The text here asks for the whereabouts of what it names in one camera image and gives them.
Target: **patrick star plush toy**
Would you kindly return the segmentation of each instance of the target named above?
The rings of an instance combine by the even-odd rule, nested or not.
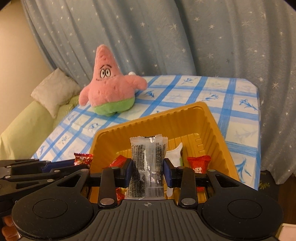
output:
[[[147,82],[137,75],[123,75],[106,45],[96,49],[94,75],[79,95],[79,104],[89,101],[95,113],[111,116],[130,109],[135,102],[135,90],[146,90]]]

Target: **blue-gray curtain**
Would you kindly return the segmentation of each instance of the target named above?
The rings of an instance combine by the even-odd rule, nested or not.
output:
[[[261,101],[261,169],[296,173],[296,13],[283,0],[22,0],[53,69],[87,85],[106,44],[124,74],[245,78]]]

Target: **human hand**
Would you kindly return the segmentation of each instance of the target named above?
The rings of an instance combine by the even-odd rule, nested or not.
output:
[[[13,224],[11,216],[4,217],[3,224],[5,226],[2,228],[2,234],[5,237],[6,241],[17,241],[20,236]]]

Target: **red candy wrapper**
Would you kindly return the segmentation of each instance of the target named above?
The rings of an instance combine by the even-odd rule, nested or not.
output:
[[[190,167],[194,170],[195,173],[206,173],[207,166],[211,161],[210,156],[200,156],[200,157],[187,157]],[[203,192],[204,187],[197,187],[198,192]]]
[[[74,153],[74,156],[75,156],[74,166],[80,165],[80,164],[87,164],[89,168],[91,167],[93,154]]]
[[[110,165],[109,167],[119,167],[122,168],[124,163],[126,162],[127,158],[119,155]],[[117,196],[117,203],[119,204],[121,200],[125,197],[125,189],[124,188],[116,188],[116,196]]]

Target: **orange plastic bin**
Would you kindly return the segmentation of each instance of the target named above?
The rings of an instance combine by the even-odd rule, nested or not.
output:
[[[196,102],[137,120],[112,126],[96,133],[90,152],[94,155],[91,173],[101,172],[119,155],[131,158],[130,138],[162,134],[168,137],[168,150],[183,143],[183,164],[189,167],[187,157],[211,156],[208,169],[216,169],[236,180],[237,170],[224,138],[204,102]],[[91,202],[97,202],[98,188],[93,188]],[[170,198],[178,200],[178,189]],[[205,195],[198,193],[199,202]]]

